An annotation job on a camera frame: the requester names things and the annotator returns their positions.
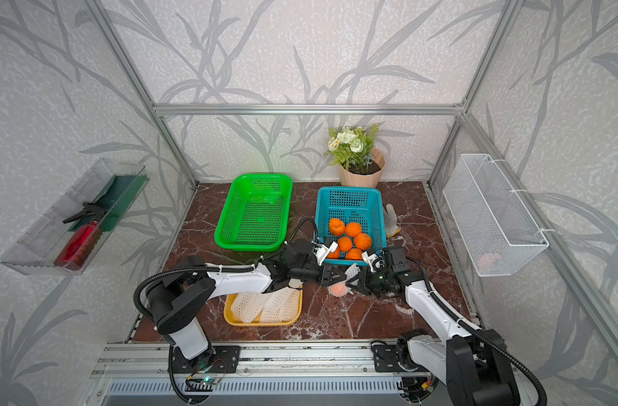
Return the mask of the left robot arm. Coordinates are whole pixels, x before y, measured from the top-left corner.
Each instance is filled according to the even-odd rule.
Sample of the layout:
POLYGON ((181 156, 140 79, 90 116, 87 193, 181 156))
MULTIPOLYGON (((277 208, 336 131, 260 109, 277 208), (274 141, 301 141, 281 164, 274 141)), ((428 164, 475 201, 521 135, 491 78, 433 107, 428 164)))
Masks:
POLYGON ((212 265, 191 256, 175 269, 140 282, 133 293, 134 306, 153 323, 170 350, 179 350, 188 361, 211 360, 214 349, 197 321, 197 314, 211 299, 273 294, 306 283, 330 286, 346 279, 344 272, 325 264, 339 244, 318 236, 312 218, 302 218, 300 224, 306 222, 313 228, 311 240, 292 235, 278 250, 251 265, 212 265))

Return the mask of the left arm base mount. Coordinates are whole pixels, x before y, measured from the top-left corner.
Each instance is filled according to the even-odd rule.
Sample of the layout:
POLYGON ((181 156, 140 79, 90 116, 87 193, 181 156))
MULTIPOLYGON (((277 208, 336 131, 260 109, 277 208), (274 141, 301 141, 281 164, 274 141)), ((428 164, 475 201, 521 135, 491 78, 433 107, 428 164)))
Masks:
POLYGON ((170 347, 168 370, 173 374, 187 375, 191 375, 193 372, 234 374, 240 355, 240 346, 219 345, 206 350, 192 360, 187 360, 179 348, 170 347))

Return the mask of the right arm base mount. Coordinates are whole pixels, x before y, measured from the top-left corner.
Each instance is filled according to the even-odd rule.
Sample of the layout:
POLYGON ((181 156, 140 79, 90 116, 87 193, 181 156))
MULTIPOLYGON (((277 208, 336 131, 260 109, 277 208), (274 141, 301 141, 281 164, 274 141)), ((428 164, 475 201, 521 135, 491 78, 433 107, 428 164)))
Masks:
POLYGON ((370 343, 373 353, 374 370, 376 372, 414 372, 418 366, 407 357, 406 352, 397 344, 388 344, 382 340, 373 340, 370 343))

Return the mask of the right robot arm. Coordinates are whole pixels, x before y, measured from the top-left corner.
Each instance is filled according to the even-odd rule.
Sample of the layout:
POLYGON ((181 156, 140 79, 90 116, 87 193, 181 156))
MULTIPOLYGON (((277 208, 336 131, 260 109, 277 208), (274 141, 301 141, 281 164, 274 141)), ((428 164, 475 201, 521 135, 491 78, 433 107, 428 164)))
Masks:
POLYGON ((510 354, 495 330, 484 330, 449 304, 429 279, 427 270, 400 246, 361 255, 365 267, 354 277, 364 294, 402 294, 405 302, 434 331, 405 339, 411 367, 423 367, 447 387, 454 405, 519 405, 519 371, 537 394, 536 403, 549 402, 542 382, 510 354))

